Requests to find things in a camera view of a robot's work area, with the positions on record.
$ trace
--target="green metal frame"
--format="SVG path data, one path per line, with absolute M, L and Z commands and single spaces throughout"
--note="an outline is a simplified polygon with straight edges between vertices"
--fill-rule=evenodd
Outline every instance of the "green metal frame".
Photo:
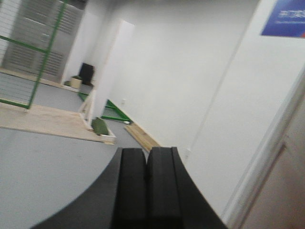
M 88 94 L 82 93 L 82 92 L 78 92 L 78 96 L 85 101 Z M 130 122 L 131 119 L 123 112 L 121 111 L 116 105 L 113 104 L 113 102 L 111 102 L 110 100 L 107 100 L 107 104 L 105 106 L 105 108 L 110 108 L 112 109 L 120 118 L 117 117 L 110 117 L 110 116 L 105 116 L 102 115 L 101 118 L 104 119 L 110 119 L 110 120 L 115 120 L 115 121 L 127 121 Z
M 43 58 L 42 66 L 41 66 L 41 69 L 40 69 L 40 71 L 39 71 L 38 78 L 37 78 L 37 80 L 36 80 L 36 82 L 35 82 L 34 89 L 33 89 L 33 91 L 32 91 L 32 95 L 31 95 L 31 97 L 30 97 L 29 107 L 28 107 L 27 109 L 30 109 L 30 107 L 31 107 L 31 105 L 32 105 L 32 103 L 33 103 L 34 96 L 35 96 L 35 94 L 36 94 L 36 91 L 37 91 L 37 87 L 38 87 L 39 81 L 40 81 L 40 79 L 41 79 L 41 77 L 42 77 L 42 74 L 43 74 L 43 71 L 44 71 L 44 69 L 45 69 L 45 67 L 46 67 L 46 63 L 47 63 L 47 61 L 48 61 L 48 57 L 49 57 L 49 55 L 50 55 L 51 48 L 52 48 L 52 45 L 53 45 L 53 43 L 54 43 L 54 39 L 55 39 L 55 36 L 56 36 L 57 30 L 58 30 L 58 27 L 59 27 L 59 24 L 60 24 L 60 22 L 61 22 L 61 19 L 62 19 L 62 16 L 63 16 L 63 12 L 64 12 L 64 10 L 65 10 L 65 8 L 66 8 L 66 5 L 67 5 L 68 0 L 63 0 L 62 2 L 63 2 L 63 4 L 62 4 L 61 9 L 60 9 L 60 12 L 59 12 L 59 14 L 58 14 L 58 16 L 57 16 L 57 20 L 56 20 L 56 23 L 55 23 L 55 26 L 54 26 L 54 30 L 53 30 L 53 33 L 52 33 L 52 36 L 51 36 L 51 39 L 50 39 L 48 48 L 47 48 L 47 50 L 46 50 L 45 56 L 44 56 L 44 58 Z
M 107 104 L 105 106 L 106 108 L 110 108 L 112 110 L 114 110 L 119 116 L 120 118 L 116 118 L 116 117 L 110 117 L 110 116 L 104 116 L 102 115 L 101 118 L 104 119 L 111 119 L 111 120 L 116 120 L 116 121 L 127 121 L 130 122 L 131 119 L 124 114 L 123 111 L 121 111 L 116 105 L 114 105 L 110 100 L 107 100 Z
M 35 50 L 35 51 L 38 51 L 38 52 L 41 52 L 41 53 L 45 54 L 44 58 L 43 58 L 42 65 L 41 65 L 41 69 L 39 70 L 38 77 L 37 77 L 37 79 L 35 81 L 34 88 L 32 90 L 32 93 L 31 93 L 30 100 L 29 100 L 28 104 L 25 104 L 25 103 L 22 103 L 22 102 L 17 102 L 17 101 L 12 101 L 12 100 L 1 99 L 1 98 L 0 98 L 0 103 L 5 103 L 5 104 L 14 105 L 14 106 L 19 106 L 19 107 L 23 107 L 23 108 L 26 108 L 26 109 L 30 109 L 31 108 L 31 105 L 33 103 L 33 100 L 34 100 L 34 97 L 35 97 L 35 94 L 36 94 L 36 91 L 37 91 L 40 79 L 41 79 L 43 71 L 44 71 L 44 69 L 46 67 L 46 63 L 48 61 L 48 58 L 49 58 L 49 55 L 50 55 L 50 52 L 51 52 L 52 45 L 54 43 L 54 39 L 55 39 L 57 30 L 58 30 L 58 27 L 60 25 L 61 19 L 63 17 L 64 10 L 65 10 L 67 2 L 68 2 L 68 0 L 61 0 L 61 1 L 62 1 L 62 6 L 61 6 L 61 9 L 60 9 L 60 11 L 58 13 L 57 20 L 56 20 L 56 23 L 54 25 L 54 29 L 53 29 L 53 32 L 52 32 L 52 35 L 51 35 L 51 38 L 50 38 L 50 41 L 49 41 L 49 44 L 48 44 L 48 47 L 47 47 L 46 50 L 37 48 L 35 46 L 29 45 L 27 43 L 24 43 L 24 42 L 21 42 L 21 41 L 17 41 L 17 40 L 8 38 L 8 37 L 0 36 L 0 39 L 2 39 L 2 40 L 5 40 L 5 41 L 11 42 L 11 43 L 15 43 L 15 44 L 21 45 L 23 47 L 26 47 L 26 48 L 29 48 L 29 49 L 32 49 L 32 50 Z

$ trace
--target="plywood platform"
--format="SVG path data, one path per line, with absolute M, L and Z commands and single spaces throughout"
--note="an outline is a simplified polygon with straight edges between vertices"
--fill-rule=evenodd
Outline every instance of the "plywood platform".
M 127 125 L 125 129 L 147 152 L 150 152 L 154 146 L 160 146 L 155 140 L 152 139 L 152 137 L 150 137 L 135 123 Z
M 0 103 L 0 127 L 47 135 L 57 135 L 113 144 L 115 135 L 96 135 L 88 131 L 80 114 L 33 105 L 30 110 Z

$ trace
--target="beige container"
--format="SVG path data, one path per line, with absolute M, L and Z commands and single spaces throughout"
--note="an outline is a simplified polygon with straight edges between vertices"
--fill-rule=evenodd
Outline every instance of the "beige container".
M 81 87 L 81 80 L 72 78 L 71 87 L 79 89 Z

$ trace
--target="gray metal door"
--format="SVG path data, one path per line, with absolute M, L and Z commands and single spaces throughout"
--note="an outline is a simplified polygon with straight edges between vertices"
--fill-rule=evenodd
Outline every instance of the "gray metal door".
M 23 0 L 11 38 L 46 49 L 52 33 L 50 25 L 55 24 L 62 4 L 58 0 Z M 60 83 L 82 12 L 83 10 L 67 4 L 42 75 L 43 79 Z M 41 52 L 12 43 L 5 54 L 3 65 L 13 71 L 37 74 L 43 57 Z

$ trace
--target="green object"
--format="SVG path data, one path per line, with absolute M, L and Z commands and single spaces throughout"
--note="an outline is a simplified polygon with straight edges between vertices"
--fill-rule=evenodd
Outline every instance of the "green object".
M 38 74 L 38 78 L 35 82 L 35 85 L 34 85 L 34 89 L 32 91 L 32 95 L 30 97 L 30 102 L 29 102 L 29 108 L 31 107 L 32 103 L 33 103 L 33 100 L 34 100 L 34 96 L 36 94 L 36 91 L 37 91 L 37 87 L 38 87 L 38 84 L 39 84 L 39 81 L 42 77 L 42 74 L 43 74 L 43 71 L 44 71 L 44 68 L 46 67 L 46 63 L 47 63 L 47 60 L 48 60 L 48 57 L 51 53 L 51 48 L 52 48 L 52 45 L 54 43 L 54 39 L 55 39 L 55 36 L 56 36 L 56 33 L 57 33 L 57 30 L 58 30 L 58 27 L 59 27 L 59 24 L 61 22 L 61 19 L 62 19 L 62 16 L 63 16 L 63 12 L 66 8 L 66 5 L 67 5 L 67 2 L 68 0 L 64 0 L 62 5 L 61 5 L 61 9 L 59 11 L 59 14 L 58 14 L 58 17 L 57 17 L 57 20 L 56 20 L 56 23 L 55 23 L 55 26 L 54 26 L 54 30 L 53 30 L 53 33 L 52 33 L 52 36 L 51 36 L 51 39 L 50 39 L 50 42 L 49 42 L 49 45 L 48 45 L 48 48 L 46 50 L 46 54 L 43 58 L 43 62 L 42 62 L 42 66 L 41 66 L 41 69 L 39 71 L 39 74 Z
M 86 98 L 88 97 L 88 94 L 82 93 L 82 92 L 78 92 L 78 96 L 81 98 L 81 100 L 85 101 Z
M 59 28 L 61 19 L 63 17 L 63 13 L 65 10 L 65 7 L 67 5 L 68 0 L 62 0 L 59 1 L 60 8 L 58 14 L 54 18 L 49 18 L 50 21 L 53 21 L 54 24 L 46 24 L 45 26 L 48 26 L 50 34 L 50 40 L 47 44 L 47 47 L 40 48 L 39 46 L 35 46 L 35 44 L 27 42 L 26 40 L 23 40 L 23 38 L 10 38 L 7 36 L 3 36 L 3 34 L 0 35 L 0 40 L 7 41 L 8 44 L 14 44 L 15 47 L 17 47 L 18 50 L 22 50 L 22 52 L 26 52 L 29 56 L 28 60 L 20 60 L 20 70 L 24 71 L 23 68 L 27 68 L 32 63 L 32 57 L 30 56 L 37 56 L 38 53 L 41 53 L 42 62 L 41 65 L 37 68 L 37 71 L 34 72 L 28 72 L 29 75 L 31 74 L 35 78 L 32 79 L 32 81 L 24 80 L 22 76 L 16 76 L 18 74 L 12 74 L 6 73 L 6 69 L 4 69 L 0 75 L 0 103 L 6 103 L 11 104 L 14 106 L 23 107 L 26 109 L 30 109 L 32 102 L 34 100 L 35 93 L 37 91 L 37 87 L 39 85 L 39 81 L 42 77 L 42 74 L 45 70 L 47 60 L 49 58 L 49 55 L 51 53 L 51 48 L 54 43 L 54 39 L 57 33 L 57 30 Z M 20 16 L 20 12 L 23 12 L 23 9 L 16 9 L 18 10 L 18 16 Z M 14 24 L 14 29 L 18 28 L 18 26 L 24 26 L 19 24 Z
M 66 81 L 63 85 L 71 87 L 71 81 Z
M 73 79 L 78 79 L 78 80 L 82 80 L 82 78 L 78 75 L 72 76 Z
M 93 131 L 97 135 L 108 135 L 109 134 L 107 125 L 106 125 L 105 121 L 102 120 L 101 118 L 97 117 L 96 119 L 92 120 L 91 126 L 93 128 Z
M 85 101 L 88 94 L 78 92 L 78 96 Z M 132 120 L 124 114 L 116 105 L 114 105 L 110 100 L 107 100 L 104 112 L 101 116 L 103 119 L 110 119 L 115 121 L 131 122 Z

